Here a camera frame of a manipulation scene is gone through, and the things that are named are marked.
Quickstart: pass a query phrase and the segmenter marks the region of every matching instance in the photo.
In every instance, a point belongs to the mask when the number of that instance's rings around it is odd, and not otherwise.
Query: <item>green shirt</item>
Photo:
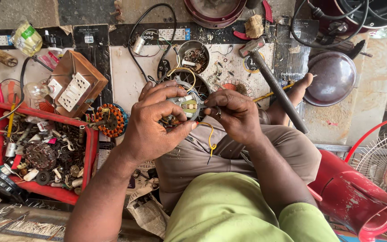
[[[192,180],[171,214],[165,241],[339,242],[315,206],[291,204],[277,220],[259,184],[232,172]]]

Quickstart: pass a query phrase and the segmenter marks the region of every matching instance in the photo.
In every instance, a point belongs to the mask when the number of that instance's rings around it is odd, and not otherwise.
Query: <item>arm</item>
[[[176,87],[175,81],[155,87],[151,82],[146,84],[139,102],[132,107],[124,140],[111,151],[79,197],[67,224],[65,241],[117,240],[126,188],[135,168],[174,149],[196,127],[195,122],[187,121],[167,132],[157,123],[170,114],[186,121],[180,106],[165,101],[169,97],[186,95],[185,90]]]
[[[262,195],[277,217],[292,203],[306,202],[316,206],[307,186],[262,133],[258,109],[249,97],[223,90],[212,93],[205,104],[222,107],[222,118],[214,108],[204,112],[216,118],[231,138],[246,146],[258,174]]]

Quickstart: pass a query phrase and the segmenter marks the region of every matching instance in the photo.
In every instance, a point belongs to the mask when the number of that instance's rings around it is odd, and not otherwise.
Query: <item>man's right hand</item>
[[[204,104],[210,107],[204,113],[221,123],[233,140],[249,146],[263,138],[258,108],[250,97],[226,89],[210,94]],[[222,118],[214,106],[222,109]]]

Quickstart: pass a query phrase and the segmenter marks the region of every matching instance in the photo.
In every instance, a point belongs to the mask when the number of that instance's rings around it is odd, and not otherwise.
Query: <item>hammer handle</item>
[[[301,116],[299,115],[299,113],[295,109],[291,100],[289,100],[285,91],[283,91],[282,86],[280,85],[280,83],[278,82],[278,80],[274,76],[274,74],[271,72],[270,68],[265,63],[261,54],[256,50],[256,51],[252,52],[250,54],[250,56],[253,58],[253,61],[256,63],[257,67],[261,71],[261,74],[264,76],[264,79],[266,80],[266,82],[270,86],[271,90],[274,92],[274,95],[276,95],[278,101],[280,102],[280,105],[283,107],[285,112],[288,114],[292,123],[294,123],[295,128],[297,128],[299,131],[303,132],[304,134],[307,134],[309,132],[307,125],[305,125]]]

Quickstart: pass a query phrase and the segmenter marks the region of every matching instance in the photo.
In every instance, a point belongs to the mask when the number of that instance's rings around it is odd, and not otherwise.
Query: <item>metal bowl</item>
[[[309,72],[317,75],[306,89],[304,100],[317,107],[328,107],[344,100],[356,83],[353,61],[337,51],[323,51],[310,57]]]
[[[204,55],[207,58],[207,61],[206,61],[206,64],[205,64],[206,67],[204,69],[202,69],[202,71],[195,72],[195,73],[196,74],[201,74],[205,70],[207,70],[207,68],[209,67],[209,63],[210,63],[210,53],[209,53],[208,48],[200,41],[186,41],[183,45],[180,46],[180,49],[178,50],[178,56],[180,57],[180,60],[179,60],[180,66],[182,66],[181,61],[183,59],[185,59],[185,57],[187,56],[188,52],[190,52],[192,50],[193,51],[201,50],[202,48],[204,48]]]

